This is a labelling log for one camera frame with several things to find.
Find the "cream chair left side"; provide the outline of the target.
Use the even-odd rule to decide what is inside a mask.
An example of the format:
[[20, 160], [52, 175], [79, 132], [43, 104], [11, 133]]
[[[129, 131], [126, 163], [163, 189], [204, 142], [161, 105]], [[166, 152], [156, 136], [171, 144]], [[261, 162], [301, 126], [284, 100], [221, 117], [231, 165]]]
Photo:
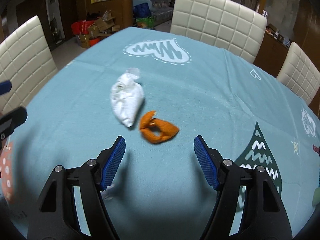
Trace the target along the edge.
[[27, 107], [57, 73], [41, 22], [34, 16], [1, 43], [1, 81], [12, 84], [11, 90], [1, 96], [1, 113]]

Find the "cream chair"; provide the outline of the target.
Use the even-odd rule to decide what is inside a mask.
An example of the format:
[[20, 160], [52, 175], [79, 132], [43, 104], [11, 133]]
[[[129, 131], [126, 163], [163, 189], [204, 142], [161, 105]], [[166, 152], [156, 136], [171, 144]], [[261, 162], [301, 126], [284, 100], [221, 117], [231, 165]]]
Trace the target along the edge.
[[27, 107], [57, 73], [41, 22], [34, 16], [1, 43], [1, 81], [12, 84], [11, 90], [1, 96], [1, 113]]
[[307, 105], [319, 90], [319, 70], [296, 42], [291, 43], [276, 79]]
[[231, 0], [175, 0], [170, 32], [253, 63], [266, 25], [264, 16]]

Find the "small white paper scrap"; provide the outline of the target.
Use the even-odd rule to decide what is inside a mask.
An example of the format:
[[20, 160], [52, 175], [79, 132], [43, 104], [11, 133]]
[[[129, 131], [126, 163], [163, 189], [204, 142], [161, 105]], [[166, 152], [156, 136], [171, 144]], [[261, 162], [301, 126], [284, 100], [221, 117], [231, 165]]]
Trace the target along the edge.
[[114, 197], [116, 190], [115, 184], [111, 184], [104, 191], [101, 192], [102, 199], [105, 201], [109, 201]]

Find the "green thermos bottle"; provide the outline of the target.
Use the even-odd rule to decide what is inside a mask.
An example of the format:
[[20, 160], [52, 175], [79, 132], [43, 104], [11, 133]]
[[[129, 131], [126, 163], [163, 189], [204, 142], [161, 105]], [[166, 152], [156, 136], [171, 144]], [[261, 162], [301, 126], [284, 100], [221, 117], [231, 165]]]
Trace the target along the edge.
[[320, 187], [316, 188], [313, 193], [312, 206], [316, 206], [320, 203]]

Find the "pile of cardboard boxes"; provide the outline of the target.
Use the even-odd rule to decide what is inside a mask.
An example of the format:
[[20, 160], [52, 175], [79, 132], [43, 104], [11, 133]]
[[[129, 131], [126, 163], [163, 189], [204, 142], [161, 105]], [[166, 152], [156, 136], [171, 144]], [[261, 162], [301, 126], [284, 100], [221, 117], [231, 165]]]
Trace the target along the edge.
[[71, 24], [72, 34], [82, 48], [90, 48], [120, 31], [120, 25], [116, 24], [116, 18], [109, 11], [105, 11], [102, 16], [99, 16], [99, 14], [89, 14], [89, 16], [97, 17]]

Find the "white crumpled tissue bag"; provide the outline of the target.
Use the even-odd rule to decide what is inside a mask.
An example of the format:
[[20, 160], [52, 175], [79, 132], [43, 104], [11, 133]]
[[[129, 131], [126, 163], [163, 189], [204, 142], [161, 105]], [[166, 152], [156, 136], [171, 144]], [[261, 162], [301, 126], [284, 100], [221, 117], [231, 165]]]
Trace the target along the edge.
[[110, 102], [115, 117], [126, 127], [135, 123], [137, 113], [144, 101], [139, 68], [128, 68], [111, 87]]

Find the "orange peel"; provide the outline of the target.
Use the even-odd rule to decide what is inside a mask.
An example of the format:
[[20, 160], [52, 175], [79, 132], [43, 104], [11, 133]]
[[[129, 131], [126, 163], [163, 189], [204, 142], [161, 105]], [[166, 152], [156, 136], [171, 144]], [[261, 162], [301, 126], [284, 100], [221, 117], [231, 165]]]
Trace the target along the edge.
[[139, 123], [139, 130], [144, 139], [152, 144], [171, 140], [180, 131], [174, 124], [155, 118], [156, 111], [145, 113]]

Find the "wooden partition cabinet left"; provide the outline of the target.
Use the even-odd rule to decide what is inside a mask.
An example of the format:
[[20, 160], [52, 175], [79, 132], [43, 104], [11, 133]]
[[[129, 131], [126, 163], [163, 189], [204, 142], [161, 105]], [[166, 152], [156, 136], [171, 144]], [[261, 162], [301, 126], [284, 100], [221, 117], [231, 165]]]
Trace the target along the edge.
[[133, 26], [133, 0], [108, 0], [97, 3], [84, 0], [84, 2], [85, 16], [92, 13], [102, 15], [108, 11], [115, 17], [115, 23], [120, 26], [121, 30]]

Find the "wooden partition cabinet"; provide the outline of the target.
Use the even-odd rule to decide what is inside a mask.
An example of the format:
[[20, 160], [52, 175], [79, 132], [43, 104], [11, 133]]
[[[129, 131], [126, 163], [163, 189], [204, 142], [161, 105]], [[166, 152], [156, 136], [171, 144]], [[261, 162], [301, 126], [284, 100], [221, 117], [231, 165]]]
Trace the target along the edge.
[[274, 36], [286, 31], [282, 24], [286, 4], [287, 0], [258, 0], [256, 8], [256, 12], [267, 20], [267, 28], [254, 64], [274, 77], [278, 75], [288, 51], [288, 48]]
[[133, 26], [133, 0], [108, 0], [97, 3], [84, 0], [84, 2], [85, 16], [92, 13], [102, 15], [108, 11], [115, 17], [115, 23], [120, 26], [121, 30]]

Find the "cream chair far right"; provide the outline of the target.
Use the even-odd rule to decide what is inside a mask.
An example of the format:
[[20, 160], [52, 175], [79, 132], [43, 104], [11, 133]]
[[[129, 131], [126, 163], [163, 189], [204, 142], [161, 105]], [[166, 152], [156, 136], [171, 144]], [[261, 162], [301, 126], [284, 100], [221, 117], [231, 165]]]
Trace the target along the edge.
[[276, 79], [307, 105], [319, 90], [319, 70], [296, 42], [291, 43]]

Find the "teal printed tablecloth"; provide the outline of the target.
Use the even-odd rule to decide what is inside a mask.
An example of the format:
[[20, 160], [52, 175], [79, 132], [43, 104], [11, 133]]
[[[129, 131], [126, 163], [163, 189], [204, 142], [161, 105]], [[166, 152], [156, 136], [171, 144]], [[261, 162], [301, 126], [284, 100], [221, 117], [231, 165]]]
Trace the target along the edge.
[[[151, 144], [112, 112], [110, 90], [140, 70], [143, 116], [179, 128]], [[24, 235], [53, 168], [73, 168], [109, 148], [126, 152], [105, 205], [121, 239], [199, 239], [216, 201], [193, 150], [201, 135], [243, 167], [263, 165], [279, 189], [292, 233], [313, 213], [319, 184], [319, 119], [305, 101], [227, 50], [184, 36], [127, 28], [76, 57], [36, 94], [1, 161], [11, 191], [5, 213]]]

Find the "colourful shopping bag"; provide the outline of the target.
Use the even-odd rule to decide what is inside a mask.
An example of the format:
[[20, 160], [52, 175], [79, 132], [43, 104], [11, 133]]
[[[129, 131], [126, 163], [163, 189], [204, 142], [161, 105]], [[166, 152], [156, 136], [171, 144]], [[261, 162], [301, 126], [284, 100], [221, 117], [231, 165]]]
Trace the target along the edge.
[[144, 18], [136, 18], [136, 24], [138, 28], [153, 29], [155, 23], [155, 17], [149, 16]]

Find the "grey sofa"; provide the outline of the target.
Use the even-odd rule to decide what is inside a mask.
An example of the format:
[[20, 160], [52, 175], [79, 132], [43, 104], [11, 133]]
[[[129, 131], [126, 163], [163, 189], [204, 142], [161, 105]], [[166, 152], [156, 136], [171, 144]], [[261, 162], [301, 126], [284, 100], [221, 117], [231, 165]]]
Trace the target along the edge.
[[152, 16], [155, 17], [154, 26], [160, 25], [172, 19], [173, 7], [169, 0], [133, 0], [133, 6], [148, 3]]

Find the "wooden partition cabinet right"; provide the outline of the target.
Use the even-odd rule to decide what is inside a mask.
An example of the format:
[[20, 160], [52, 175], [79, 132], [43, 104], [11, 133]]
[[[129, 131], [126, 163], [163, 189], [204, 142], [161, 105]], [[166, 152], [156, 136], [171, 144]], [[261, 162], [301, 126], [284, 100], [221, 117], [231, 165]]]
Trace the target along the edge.
[[278, 75], [288, 51], [288, 48], [274, 36], [286, 31], [282, 24], [286, 4], [287, 0], [258, 0], [256, 8], [256, 12], [267, 20], [267, 28], [254, 64], [274, 77]]

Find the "cream chair far middle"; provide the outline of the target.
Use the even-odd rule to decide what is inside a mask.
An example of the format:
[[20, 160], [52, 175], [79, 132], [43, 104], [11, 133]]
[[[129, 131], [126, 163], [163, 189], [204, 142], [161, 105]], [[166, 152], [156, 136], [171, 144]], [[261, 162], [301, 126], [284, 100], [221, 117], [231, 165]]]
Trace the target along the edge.
[[175, 0], [170, 32], [253, 63], [266, 25], [264, 16], [231, 0]]

